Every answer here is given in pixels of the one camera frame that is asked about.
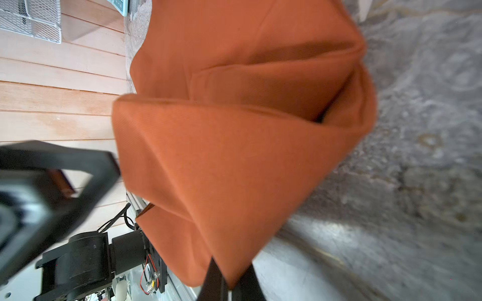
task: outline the red wire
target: red wire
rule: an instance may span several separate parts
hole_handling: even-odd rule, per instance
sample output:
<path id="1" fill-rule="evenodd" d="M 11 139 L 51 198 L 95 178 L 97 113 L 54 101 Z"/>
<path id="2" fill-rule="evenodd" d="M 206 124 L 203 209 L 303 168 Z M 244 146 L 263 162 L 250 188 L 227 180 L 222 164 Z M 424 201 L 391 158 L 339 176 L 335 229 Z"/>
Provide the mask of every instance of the red wire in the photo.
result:
<path id="1" fill-rule="evenodd" d="M 148 256 L 149 256 L 149 259 L 151 260 L 152 267 L 154 268 L 154 272 L 157 272 L 156 266 L 154 265 L 154 261 L 152 261 L 150 254 L 148 254 Z M 157 278 L 156 280 L 157 280 L 157 287 L 159 287 L 159 278 Z"/>
<path id="2" fill-rule="evenodd" d="M 144 264 L 144 270 L 142 270 L 141 281 L 139 281 L 139 286 L 141 287 L 141 290 L 142 290 L 146 295 L 148 295 L 148 293 L 146 293 L 146 291 L 142 288 L 142 275 L 144 274 L 144 271 L 146 270 L 146 267 L 147 267 L 147 257 L 146 257 L 146 263 Z"/>

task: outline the white metal basket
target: white metal basket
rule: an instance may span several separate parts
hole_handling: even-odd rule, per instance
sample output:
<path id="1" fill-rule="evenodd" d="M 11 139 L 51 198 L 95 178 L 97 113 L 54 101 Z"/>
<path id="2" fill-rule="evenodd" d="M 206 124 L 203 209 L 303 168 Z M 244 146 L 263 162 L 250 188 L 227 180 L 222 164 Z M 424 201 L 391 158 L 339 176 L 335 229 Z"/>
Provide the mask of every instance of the white metal basket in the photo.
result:
<path id="1" fill-rule="evenodd" d="M 0 0 L 0 29 L 60 43 L 60 0 Z"/>

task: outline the folded towel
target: folded towel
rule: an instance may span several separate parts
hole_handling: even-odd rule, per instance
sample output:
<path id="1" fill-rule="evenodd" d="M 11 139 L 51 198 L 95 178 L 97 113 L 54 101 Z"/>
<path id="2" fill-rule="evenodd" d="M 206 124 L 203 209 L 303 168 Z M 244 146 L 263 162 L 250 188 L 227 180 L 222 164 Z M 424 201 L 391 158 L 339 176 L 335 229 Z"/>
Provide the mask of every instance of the folded towel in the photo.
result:
<path id="1" fill-rule="evenodd" d="M 136 221 L 170 269 L 230 288 L 374 125 L 365 44 L 338 0 L 153 0 L 114 103 Z"/>

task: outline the floor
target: floor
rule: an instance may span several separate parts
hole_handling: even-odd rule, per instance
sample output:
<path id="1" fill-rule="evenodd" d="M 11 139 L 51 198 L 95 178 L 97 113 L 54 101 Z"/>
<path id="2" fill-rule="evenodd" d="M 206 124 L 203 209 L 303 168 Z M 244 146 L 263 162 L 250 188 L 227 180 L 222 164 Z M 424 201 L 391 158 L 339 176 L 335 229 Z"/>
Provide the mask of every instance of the floor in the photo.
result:
<path id="1" fill-rule="evenodd" d="M 31 5 L 41 11 L 41 1 Z M 117 158 L 110 115 L 113 101 L 127 90 L 123 17 L 107 0 L 62 0 L 60 13 L 61 44 L 0 30 L 0 145 L 41 140 L 112 151 Z M 14 20 L 12 28 L 20 28 Z M 77 192 L 91 177 L 64 173 Z M 126 204 L 125 193 L 120 179 L 69 237 L 95 231 L 115 216 Z M 127 228 L 120 221 L 114 226 Z"/>
<path id="2" fill-rule="evenodd" d="M 357 20 L 357 0 L 344 0 Z M 150 0 L 132 0 L 127 68 Z M 374 0 L 378 124 L 254 261 L 268 300 L 479 300 L 482 2 Z M 134 91 L 132 82 L 130 91 Z"/>

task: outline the wooden plank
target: wooden plank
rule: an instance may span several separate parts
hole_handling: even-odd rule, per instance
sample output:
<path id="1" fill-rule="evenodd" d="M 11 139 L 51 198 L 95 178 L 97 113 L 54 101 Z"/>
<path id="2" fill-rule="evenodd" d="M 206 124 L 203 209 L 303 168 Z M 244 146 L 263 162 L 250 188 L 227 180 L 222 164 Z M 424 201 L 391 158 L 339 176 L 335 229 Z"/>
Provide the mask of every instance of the wooden plank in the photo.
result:
<path id="1" fill-rule="evenodd" d="M 84 188 L 92 175 L 80 170 L 63 170 L 68 181 L 74 188 Z"/>
<path id="2" fill-rule="evenodd" d="M 70 43 L 55 44 L 0 30 L 0 57 L 126 79 L 125 57 Z"/>
<path id="3" fill-rule="evenodd" d="M 108 116 L 0 111 L 0 141 L 113 139 Z"/>
<path id="4" fill-rule="evenodd" d="M 48 143 L 74 148 L 83 149 L 97 149 L 111 152 L 114 158 L 118 158 L 116 141 L 114 139 L 108 140 L 67 140 L 67 141 L 45 141 Z M 0 142 L 0 146 L 12 144 L 17 142 Z"/>
<path id="5" fill-rule="evenodd" d="M 110 3 L 107 0 L 88 0 L 88 1 L 97 3 L 97 4 L 102 5 L 102 6 L 105 6 L 109 9 L 115 10 L 117 12 L 117 9 L 114 7 L 114 5 L 112 5 L 112 3 Z"/>
<path id="6" fill-rule="evenodd" d="M 96 207 L 115 204 L 127 200 L 124 182 L 119 182 L 97 203 Z"/>
<path id="7" fill-rule="evenodd" d="M 62 16 L 62 41 L 125 55 L 123 33 L 67 15 Z"/>
<path id="8" fill-rule="evenodd" d="M 0 110 L 110 116 L 116 95 L 0 82 Z"/>
<path id="9" fill-rule="evenodd" d="M 2 58 L 0 80 L 117 95 L 127 92 L 124 79 Z"/>
<path id="10" fill-rule="evenodd" d="M 87 0 L 61 0 L 62 14 L 124 32 L 124 17 L 118 12 Z"/>
<path id="11" fill-rule="evenodd" d="M 101 225 L 116 216 L 124 208 L 127 202 L 115 203 L 107 206 L 97 207 L 92 210 L 89 217 L 69 236 L 74 236 L 82 232 L 96 231 Z M 113 226 L 124 223 L 124 219 L 118 219 Z"/>

